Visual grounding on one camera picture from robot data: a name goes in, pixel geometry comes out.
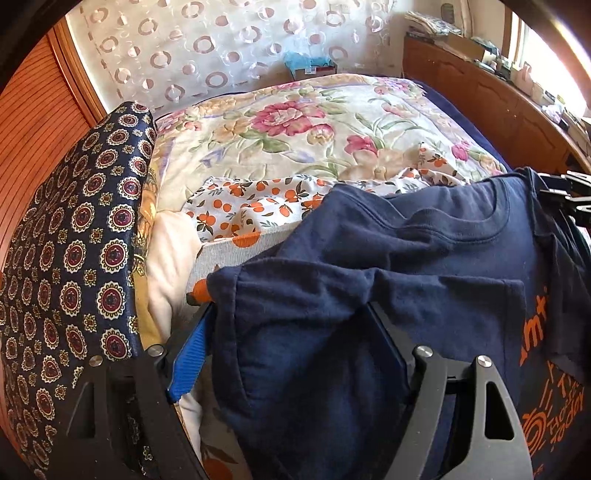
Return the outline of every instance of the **navy patterned fabric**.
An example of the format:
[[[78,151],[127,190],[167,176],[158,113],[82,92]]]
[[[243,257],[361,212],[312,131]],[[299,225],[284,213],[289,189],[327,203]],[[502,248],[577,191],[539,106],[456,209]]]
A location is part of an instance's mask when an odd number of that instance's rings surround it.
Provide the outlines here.
[[[57,414],[88,359],[141,351],[132,239],[155,139],[148,108],[122,104],[68,152],[14,232],[0,353],[10,428],[39,478]]]

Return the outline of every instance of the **metal screw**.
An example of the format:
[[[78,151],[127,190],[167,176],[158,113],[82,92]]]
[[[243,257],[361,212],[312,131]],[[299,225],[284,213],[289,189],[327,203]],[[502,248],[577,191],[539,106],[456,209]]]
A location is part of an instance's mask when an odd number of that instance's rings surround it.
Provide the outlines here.
[[[431,350],[427,345],[419,345],[416,348],[416,351],[417,351],[418,356],[422,356],[425,358],[429,358],[430,356],[433,356],[433,350]]]
[[[164,353],[164,347],[162,345],[156,344],[148,347],[148,355],[149,356],[160,356]]]
[[[103,363],[103,358],[100,355],[95,355],[93,357],[90,358],[90,360],[88,361],[88,364],[91,367],[98,367],[99,365],[102,365]]]
[[[476,358],[476,361],[478,362],[478,365],[484,368],[489,368],[492,366],[492,360],[486,355],[479,355]]]

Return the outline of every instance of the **black clip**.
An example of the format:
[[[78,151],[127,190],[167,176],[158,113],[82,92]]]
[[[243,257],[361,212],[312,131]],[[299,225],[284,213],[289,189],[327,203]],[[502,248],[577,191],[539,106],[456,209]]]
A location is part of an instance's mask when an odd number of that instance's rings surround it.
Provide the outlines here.
[[[387,340],[382,343],[402,357],[414,397],[405,425],[398,427],[402,437],[384,480],[422,478],[447,393],[456,394],[456,410],[438,478],[533,479],[519,415],[490,358],[480,355],[471,364],[443,358],[413,343],[377,303],[369,303],[364,313],[375,334]]]
[[[577,226],[591,227],[591,176],[575,171],[560,176],[539,175],[548,187],[538,192],[540,201],[571,216]]]
[[[145,479],[136,449],[141,429],[159,478],[209,480],[168,388],[187,339],[205,317],[214,314],[213,304],[204,304],[165,345],[152,345],[138,357],[120,362],[92,357],[57,419],[47,478]],[[130,411],[139,413],[133,421]]]

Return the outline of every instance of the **wooden cabinet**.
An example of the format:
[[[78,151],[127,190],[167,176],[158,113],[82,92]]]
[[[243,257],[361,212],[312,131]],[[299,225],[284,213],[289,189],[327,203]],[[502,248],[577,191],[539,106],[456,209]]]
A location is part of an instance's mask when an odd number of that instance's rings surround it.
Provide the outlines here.
[[[507,82],[409,37],[402,68],[406,77],[428,84],[451,101],[511,167],[564,173],[573,169],[574,157],[581,171],[591,173],[590,162],[574,141]]]

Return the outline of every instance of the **window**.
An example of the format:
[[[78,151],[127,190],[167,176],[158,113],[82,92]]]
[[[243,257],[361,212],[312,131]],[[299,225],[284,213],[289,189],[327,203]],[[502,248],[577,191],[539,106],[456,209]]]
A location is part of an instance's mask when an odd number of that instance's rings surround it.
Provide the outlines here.
[[[509,59],[520,66],[526,62],[531,65],[535,82],[552,95],[560,95],[569,111],[584,116],[587,103],[569,71],[540,36],[515,14],[511,22]]]

